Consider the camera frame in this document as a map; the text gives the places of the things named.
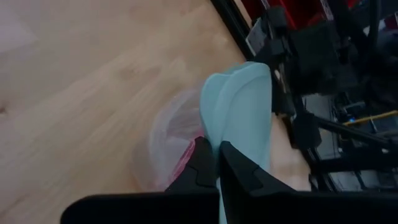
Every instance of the wooden floor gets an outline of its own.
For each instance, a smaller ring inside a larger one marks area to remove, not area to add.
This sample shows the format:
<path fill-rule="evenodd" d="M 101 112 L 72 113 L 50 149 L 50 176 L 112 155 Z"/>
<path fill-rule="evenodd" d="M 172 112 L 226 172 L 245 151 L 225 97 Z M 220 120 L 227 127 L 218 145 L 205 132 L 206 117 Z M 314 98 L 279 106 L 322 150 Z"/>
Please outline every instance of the wooden floor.
<path fill-rule="evenodd" d="M 176 93 L 244 61 L 209 0 L 0 0 L 0 223 L 137 192 L 132 151 Z M 283 125 L 272 173 L 308 189 Z"/>

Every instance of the pink plastic bag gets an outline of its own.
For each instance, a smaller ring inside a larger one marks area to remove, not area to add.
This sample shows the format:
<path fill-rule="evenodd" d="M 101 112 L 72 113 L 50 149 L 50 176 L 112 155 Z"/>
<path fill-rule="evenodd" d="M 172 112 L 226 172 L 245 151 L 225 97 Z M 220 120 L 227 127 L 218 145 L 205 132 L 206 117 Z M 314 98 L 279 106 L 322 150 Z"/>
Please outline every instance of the pink plastic bag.
<path fill-rule="evenodd" d="M 203 136 L 200 89 L 185 90 L 164 106 L 156 116 L 146 147 L 134 150 L 133 172 L 144 191 L 165 190 L 184 170 Z"/>

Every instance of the black metal frame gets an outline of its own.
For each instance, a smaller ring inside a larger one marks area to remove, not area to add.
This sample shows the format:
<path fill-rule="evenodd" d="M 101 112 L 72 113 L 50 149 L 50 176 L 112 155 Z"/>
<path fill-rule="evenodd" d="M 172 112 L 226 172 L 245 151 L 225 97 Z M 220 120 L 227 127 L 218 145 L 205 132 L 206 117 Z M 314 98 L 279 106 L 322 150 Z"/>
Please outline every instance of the black metal frame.
<path fill-rule="evenodd" d="M 249 33 L 248 25 L 244 20 L 240 10 L 234 3 L 234 0 L 211 0 L 222 20 L 226 24 L 229 32 L 233 36 L 235 42 L 238 47 L 242 51 L 246 60 L 255 60 L 253 54 L 251 53 L 247 43 L 246 36 Z M 397 1 L 388 1 L 384 0 L 382 2 L 384 5 L 384 11 L 382 12 L 382 16 L 387 16 L 395 11 L 398 8 Z M 364 17 L 368 17 L 364 13 L 363 7 L 362 9 L 358 9 L 355 13 L 355 18 L 362 20 Z M 282 96 L 282 90 L 280 86 L 277 84 L 275 77 L 273 77 L 273 102 L 272 102 L 272 110 L 273 112 L 280 112 L 281 109 L 281 101 L 284 100 L 286 95 Z M 290 96 L 294 98 L 296 112 L 299 110 L 300 112 L 305 111 L 303 106 L 301 96 Z M 388 139 L 379 138 L 375 135 L 365 133 L 359 131 L 354 128 L 349 128 L 342 124 L 334 123 L 328 121 L 323 118 L 316 117 L 317 123 L 320 128 L 339 133 L 347 138 L 359 140 L 366 142 L 373 146 L 378 146 L 384 149 L 390 149 L 391 152 L 385 155 L 380 155 L 377 158 L 337 158 L 337 159 L 328 159 L 321 160 L 318 152 L 315 148 L 309 149 L 299 149 L 302 153 L 304 159 L 308 163 L 311 169 L 311 175 L 314 176 L 317 180 L 318 188 L 320 190 L 328 190 L 337 192 L 337 188 L 330 178 L 330 172 L 340 172 L 340 171 L 357 171 L 357 170 L 366 170 L 366 169 L 382 169 L 386 167 L 398 167 L 398 145 L 394 144 Z M 289 124 L 289 121 L 286 119 L 284 123 L 287 125 L 289 137 L 292 138 L 292 127 Z"/>

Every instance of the plastic bag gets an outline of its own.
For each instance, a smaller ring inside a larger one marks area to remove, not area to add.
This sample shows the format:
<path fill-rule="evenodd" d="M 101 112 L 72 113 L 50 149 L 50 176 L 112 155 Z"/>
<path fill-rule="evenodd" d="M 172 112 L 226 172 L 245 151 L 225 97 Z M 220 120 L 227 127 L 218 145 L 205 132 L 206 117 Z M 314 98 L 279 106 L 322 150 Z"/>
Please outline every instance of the plastic bag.
<path fill-rule="evenodd" d="M 185 90 L 173 97 L 157 114 L 146 147 L 134 150 L 133 172 L 144 191 L 165 190 L 184 170 L 195 148 L 195 138 L 203 136 L 200 89 Z"/>

